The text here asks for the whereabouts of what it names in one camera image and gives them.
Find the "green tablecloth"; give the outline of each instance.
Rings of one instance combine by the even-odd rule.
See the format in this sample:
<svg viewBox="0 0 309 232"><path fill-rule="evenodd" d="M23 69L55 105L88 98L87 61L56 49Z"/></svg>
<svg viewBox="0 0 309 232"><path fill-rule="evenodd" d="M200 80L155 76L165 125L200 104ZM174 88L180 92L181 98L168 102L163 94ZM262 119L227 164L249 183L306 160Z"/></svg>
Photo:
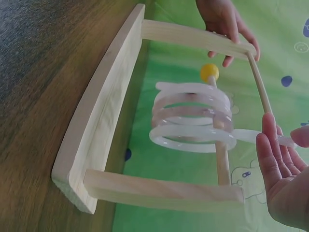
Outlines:
<svg viewBox="0 0 309 232"><path fill-rule="evenodd" d="M309 1L235 0L241 16L257 36L258 63L277 123L285 134L309 120ZM155 20L204 28L194 0L157 0ZM223 56L207 51L151 43L150 61L133 126L127 175L216 185L214 154L180 152L149 139L151 108L158 93L155 84L200 82L199 69L208 62L220 68L218 88L233 104L235 129L261 130L262 105L248 62L235 60L223 68ZM298 149L309 162L309 150ZM118 204L114 232L298 232L275 222L267 212L265 190L255 145L238 141L229 152L232 182L242 183L246 203L241 211L187 213Z"/></svg>

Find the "yellow ball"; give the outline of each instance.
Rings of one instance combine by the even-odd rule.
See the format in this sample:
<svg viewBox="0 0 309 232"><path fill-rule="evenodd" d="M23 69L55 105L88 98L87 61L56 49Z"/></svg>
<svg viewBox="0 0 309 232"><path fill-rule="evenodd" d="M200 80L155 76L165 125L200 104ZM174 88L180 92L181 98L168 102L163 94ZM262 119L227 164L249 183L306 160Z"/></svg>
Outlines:
<svg viewBox="0 0 309 232"><path fill-rule="evenodd" d="M205 64L200 72L201 80L208 82L210 76L214 76L216 81L219 78L219 69L215 64Z"/></svg>

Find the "wooden dowel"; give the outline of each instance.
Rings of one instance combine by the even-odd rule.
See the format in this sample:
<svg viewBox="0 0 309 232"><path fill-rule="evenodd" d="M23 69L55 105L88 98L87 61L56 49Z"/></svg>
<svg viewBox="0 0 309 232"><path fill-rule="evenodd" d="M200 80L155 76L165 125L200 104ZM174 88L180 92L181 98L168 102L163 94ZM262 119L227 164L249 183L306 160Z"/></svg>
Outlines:
<svg viewBox="0 0 309 232"><path fill-rule="evenodd" d="M217 88L216 79L214 76L208 78L208 83ZM218 120L213 120L213 127L216 129L222 129L223 125ZM217 173L218 173L218 184L222 185L231 185L230 178L230 168L228 162L228 152L226 144L223 142L216 142L216 156L217 156Z"/></svg>
<svg viewBox="0 0 309 232"><path fill-rule="evenodd" d="M267 113L267 112L272 113L270 103L269 103L269 99L268 99L268 95L266 93L266 90L265 90L265 87L264 87L264 84L263 84L263 80L261 78L261 74L260 74L260 71L259 71L259 69L256 65L254 57L250 52L247 52L247 57L248 57L248 60L249 60L249 63L250 63L251 69L252 69L252 73L253 73L255 82L256 82L257 90L258 90L259 95L260 95L260 99L261 99L261 102L262 102L264 113Z"/></svg>

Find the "dark wood surface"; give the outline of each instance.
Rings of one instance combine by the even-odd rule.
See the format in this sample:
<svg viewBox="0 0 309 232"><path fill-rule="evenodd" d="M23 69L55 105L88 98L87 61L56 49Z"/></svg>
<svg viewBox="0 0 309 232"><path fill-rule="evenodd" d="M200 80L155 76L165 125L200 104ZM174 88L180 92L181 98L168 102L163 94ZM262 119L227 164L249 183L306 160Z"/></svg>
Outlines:
<svg viewBox="0 0 309 232"><path fill-rule="evenodd" d="M98 63L134 6L145 1L150 18L152 0L0 1L0 231L111 231L114 204L100 201L95 215L82 213L50 174ZM108 171L124 165L147 52L144 43Z"/></svg>

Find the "finger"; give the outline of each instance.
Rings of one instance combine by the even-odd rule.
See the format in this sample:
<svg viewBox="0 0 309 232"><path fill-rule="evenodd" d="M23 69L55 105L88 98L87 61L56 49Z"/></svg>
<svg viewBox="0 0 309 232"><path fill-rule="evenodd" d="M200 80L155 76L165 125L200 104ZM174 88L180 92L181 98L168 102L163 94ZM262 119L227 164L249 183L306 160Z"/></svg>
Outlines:
<svg viewBox="0 0 309 232"><path fill-rule="evenodd" d="M290 133L292 140L301 147L309 147L309 126L303 126Z"/></svg>
<svg viewBox="0 0 309 232"><path fill-rule="evenodd" d="M266 193L268 193L271 188L282 179L282 175L276 159L273 156L269 139L263 133L258 134L256 137L256 152L264 179L265 190Z"/></svg>
<svg viewBox="0 0 309 232"><path fill-rule="evenodd" d="M259 47L259 44L255 38L255 36L253 35L253 33L247 28L247 26L241 22L239 23L239 32L240 34L242 34L242 36L249 42L251 43L255 49L256 49L256 56L255 56L255 60L256 61L259 61L260 59L260 55L261 55L261 52L260 52L260 47Z"/></svg>
<svg viewBox="0 0 309 232"><path fill-rule="evenodd" d="M228 67L234 60L234 57L229 57L229 56L226 56L223 60L223 67Z"/></svg>
<svg viewBox="0 0 309 232"><path fill-rule="evenodd" d="M278 135L283 135L282 129L277 125L277 134ZM280 145L280 151L282 155L283 162L285 163L286 167L290 170L292 175L298 175L300 174L300 170L296 168L294 165L291 155L289 153L289 150L286 146Z"/></svg>
<svg viewBox="0 0 309 232"><path fill-rule="evenodd" d="M291 147L288 147L288 150L289 150L291 159L292 159L295 167L298 168L298 170L301 171L301 172L303 170L305 170L308 167L308 165L299 156L298 152L295 149L291 148Z"/></svg>
<svg viewBox="0 0 309 232"><path fill-rule="evenodd" d="M234 7L230 7L229 5L227 5L222 12L222 17L224 19L224 22L226 23L228 37L234 43L239 43L239 33Z"/></svg>
<svg viewBox="0 0 309 232"><path fill-rule="evenodd" d="M262 132L269 139L272 153L277 161L282 177L285 178L292 175L282 159L281 150L278 143L277 125L273 114L264 114L262 119Z"/></svg>
<svg viewBox="0 0 309 232"><path fill-rule="evenodd" d="M213 58L213 57L215 57L216 54L217 54L216 52L210 51L210 52L208 52L208 57Z"/></svg>

